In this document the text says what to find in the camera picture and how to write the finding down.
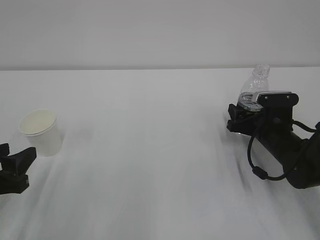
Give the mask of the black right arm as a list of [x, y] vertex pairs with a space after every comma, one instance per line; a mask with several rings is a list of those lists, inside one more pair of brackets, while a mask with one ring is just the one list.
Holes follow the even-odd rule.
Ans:
[[[259, 112], [247, 111], [239, 105], [228, 107], [227, 129], [250, 137], [247, 159], [254, 175], [262, 180], [286, 179], [296, 189], [320, 184], [320, 126], [310, 128], [293, 120], [292, 107], [264, 107]], [[252, 160], [253, 141], [259, 141], [281, 164], [283, 173], [270, 176]]]

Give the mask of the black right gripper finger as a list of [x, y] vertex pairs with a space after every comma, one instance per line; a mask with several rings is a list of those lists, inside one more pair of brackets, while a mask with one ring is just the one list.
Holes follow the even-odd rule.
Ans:
[[259, 111], [249, 111], [239, 105], [229, 104], [228, 113], [233, 122], [247, 121], [260, 115]]
[[258, 126], [257, 122], [257, 118], [252, 117], [229, 119], [226, 128], [232, 133], [252, 136]]

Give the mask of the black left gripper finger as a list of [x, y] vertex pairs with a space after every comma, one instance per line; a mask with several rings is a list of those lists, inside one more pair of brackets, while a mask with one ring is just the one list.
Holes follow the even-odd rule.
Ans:
[[26, 174], [27, 170], [37, 157], [35, 147], [29, 147], [19, 153], [1, 157], [1, 176], [20, 177]]
[[0, 144], [0, 159], [8, 157], [10, 154], [10, 146], [8, 143]]

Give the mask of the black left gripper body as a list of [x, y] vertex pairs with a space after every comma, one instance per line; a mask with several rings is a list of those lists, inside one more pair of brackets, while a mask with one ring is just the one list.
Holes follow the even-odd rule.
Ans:
[[21, 194], [29, 187], [29, 176], [0, 171], [0, 194]]

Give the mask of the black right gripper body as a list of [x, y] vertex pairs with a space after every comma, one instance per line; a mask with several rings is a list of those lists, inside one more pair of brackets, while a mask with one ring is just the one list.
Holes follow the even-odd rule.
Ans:
[[251, 163], [253, 141], [258, 140], [280, 163], [294, 163], [303, 154], [310, 140], [302, 139], [293, 132], [295, 121], [293, 109], [264, 108], [259, 113], [255, 130], [252, 132], [247, 148]]

